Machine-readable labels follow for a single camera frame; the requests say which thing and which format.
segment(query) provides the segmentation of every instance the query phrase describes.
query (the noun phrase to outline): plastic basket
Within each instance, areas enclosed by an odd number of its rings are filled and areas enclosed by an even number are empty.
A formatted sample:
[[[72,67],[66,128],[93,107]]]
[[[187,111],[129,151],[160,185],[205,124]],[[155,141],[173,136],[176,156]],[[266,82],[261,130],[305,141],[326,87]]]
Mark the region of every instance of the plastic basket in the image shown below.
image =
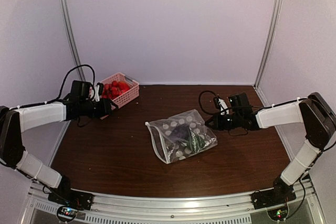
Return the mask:
[[[118,96],[117,98],[113,99],[112,101],[116,103],[119,108],[123,107],[130,101],[134,100],[139,96],[139,83],[132,78],[124,75],[123,73],[116,73],[105,80],[102,80],[101,83],[107,84],[112,83],[112,81],[124,81],[130,86],[130,90],[125,92],[124,94]]]

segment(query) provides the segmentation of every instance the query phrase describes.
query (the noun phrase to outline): brown tabletop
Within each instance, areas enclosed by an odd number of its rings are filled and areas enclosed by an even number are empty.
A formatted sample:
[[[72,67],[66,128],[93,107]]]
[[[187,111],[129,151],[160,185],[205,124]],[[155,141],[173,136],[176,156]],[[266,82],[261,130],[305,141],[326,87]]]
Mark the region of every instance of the brown tabletop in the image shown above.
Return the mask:
[[[124,196],[211,196],[271,187],[289,163],[273,127],[246,136],[214,131],[216,147],[173,164],[156,157],[145,121],[191,109],[208,119],[198,107],[203,90],[213,90],[226,101],[231,94],[246,92],[252,105],[261,105],[251,86],[142,86],[140,96],[112,116],[83,128],[72,122],[52,168],[70,177],[75,189]],[[210,100],[211,95],[202,99],[209,110]]]

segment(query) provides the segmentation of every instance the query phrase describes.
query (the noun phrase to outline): white backdrop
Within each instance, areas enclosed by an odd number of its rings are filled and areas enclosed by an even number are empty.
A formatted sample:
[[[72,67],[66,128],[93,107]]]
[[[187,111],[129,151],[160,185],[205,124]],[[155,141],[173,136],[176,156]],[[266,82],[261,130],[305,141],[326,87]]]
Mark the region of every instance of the white backdrop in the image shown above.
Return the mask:
[[[270,103],[318,91],[336,111],[336,0],[283,0],[261,90]],[[303,125],[286,125],[291,156],[305,139]],[[336,148],[324,153],[311,170],[329,224],[336,216]]]
[[[0,9],[0,105],[55,98],[74,65],[59,0],[0,0]],[[58,123],[29,130],[23,134],[24,145],[48,164],[62,127]],[[30,183],[0,166],[0,223],[18,223]]]
[[[68,0],[81,62],[142,84],[253,84],[273,3]]]

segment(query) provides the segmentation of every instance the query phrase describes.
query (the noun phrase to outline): metal corner strip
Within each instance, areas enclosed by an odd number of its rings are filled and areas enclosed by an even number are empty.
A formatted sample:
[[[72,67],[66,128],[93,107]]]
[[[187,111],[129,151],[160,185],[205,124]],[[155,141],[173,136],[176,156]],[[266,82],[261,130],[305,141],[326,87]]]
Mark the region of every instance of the metal corner strip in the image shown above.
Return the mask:
[[[254,84],[255,88],[258,88],[262,79],[262,76],[265,72],[265,67],[266,67],[266,63],[271,51],[271,47],[272,47],[272,43],[274,40],[274,36],[275,36],[275,31],[276,31],[276,25],[279,19],[279,15],[280,15],[280,11],[281,11],[281,7],[282,7],[282,1],[283,0],[274,0],[274,5],[273,5],[273,13],[272,13],[272,18],[271,18],[271,23],[269,26],[269,30],[268,30],[268,36],[267,36],[267,40],[266,40],[266,44],[265,44],[265,48],[264,48],[264,53],[263,53],[263,57],[261,60],[261,64],[259,67],[259,71],[258,71],[258,75],[257,75],[257,79],[256,82]]]
[[[72,54],[72,58],[74,60],[74,63],[76,66],[81,65],[78,50],[75,43],[74,33],[72,32],[71,22],[70,22],[70,16],[69,16],[69,9],[67,0],[60,0],[61,2],[61,8],[62,8],[62,14],[63,14],[63,20],[65,23],[65,28],[67,32],[67,37],[70,45],[70,50]],[[85,81],[85,75],[81,68],[77,69],[77,74],[81,81]]]

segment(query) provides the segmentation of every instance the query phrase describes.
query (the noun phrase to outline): dark wood surface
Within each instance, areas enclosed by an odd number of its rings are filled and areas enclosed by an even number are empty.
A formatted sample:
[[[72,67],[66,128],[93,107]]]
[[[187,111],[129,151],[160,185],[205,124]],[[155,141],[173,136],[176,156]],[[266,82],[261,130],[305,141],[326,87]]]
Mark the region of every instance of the dark wood surface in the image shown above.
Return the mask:
[[[84,128],[72,122],[52,168],[70,177],[72,187],[97,193],[141,197],[194,197],[241,193],[272,186],[289,158],[274,128],[230,136],[214,131],[218,145],[173,164],[160,161],[145,121],[198,109],[198,94],[213,90],[222,98],[246,92],[261,105],[250,86],[145,86],[140,96],[104,120]],[[205,108],[213,108],[205,96]],[[234,130],[232,134],[243,133]]]

